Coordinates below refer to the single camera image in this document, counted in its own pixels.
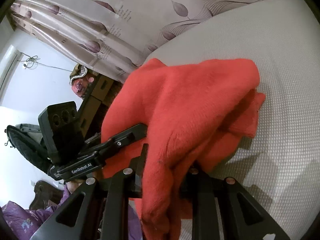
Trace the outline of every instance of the brown drawer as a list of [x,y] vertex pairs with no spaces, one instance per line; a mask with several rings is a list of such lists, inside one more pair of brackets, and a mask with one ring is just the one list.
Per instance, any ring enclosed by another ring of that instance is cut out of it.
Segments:
[[80,118],[80,130],[82,131],[83,136],[87,134],[89,126],[101,104],[101,101],[90,96],[86,102]]
[[106,95],[108,94],[112,84],[113,84],[113,79],[101,75],[91,95],[103,101]]

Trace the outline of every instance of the purple sleeve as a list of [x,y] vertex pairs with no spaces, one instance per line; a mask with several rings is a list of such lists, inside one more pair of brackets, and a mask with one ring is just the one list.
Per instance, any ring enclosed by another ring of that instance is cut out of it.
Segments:
[[57,206],[50,206],[47,209],[38,209],[38,210],[30,210],[30,214],[39,221],[41,221],[41,224],[44,223],[52,214],[57,210],[59,206],[62,205],[63,202],[66,201],[66,199],[70,196],[70,192],[67,189],[67,185],[64,186],[63,189],[63,197],[60,200],[59,205]]

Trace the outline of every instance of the floral curtain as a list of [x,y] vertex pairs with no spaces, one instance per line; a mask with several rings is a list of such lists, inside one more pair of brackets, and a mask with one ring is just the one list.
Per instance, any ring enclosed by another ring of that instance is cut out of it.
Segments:
[[167,41],[219,13],[258,1],[16,0],[12,17],[75,62],[124,82]]

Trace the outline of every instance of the curtain fold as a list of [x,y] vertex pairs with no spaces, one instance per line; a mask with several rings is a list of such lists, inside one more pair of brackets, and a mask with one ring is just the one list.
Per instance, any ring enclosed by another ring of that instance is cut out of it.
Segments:
[[16,0],[11,9],[25,32],[124,82],[167,41],[216,14],[257,1]]

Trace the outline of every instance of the purple floral fabric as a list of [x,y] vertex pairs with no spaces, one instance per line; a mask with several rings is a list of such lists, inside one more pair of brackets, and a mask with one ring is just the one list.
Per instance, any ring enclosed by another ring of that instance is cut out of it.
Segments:
[[[69,196],[70,192],[65,186],[59,205],[50,206],[45,210],[25,210],[18,204],[9,201],[2,207],[4,219],[19,240],[29,240]],[[129,240],[140,240],[142,238],[140,220],[131,206],[128,207],[128,231]]]

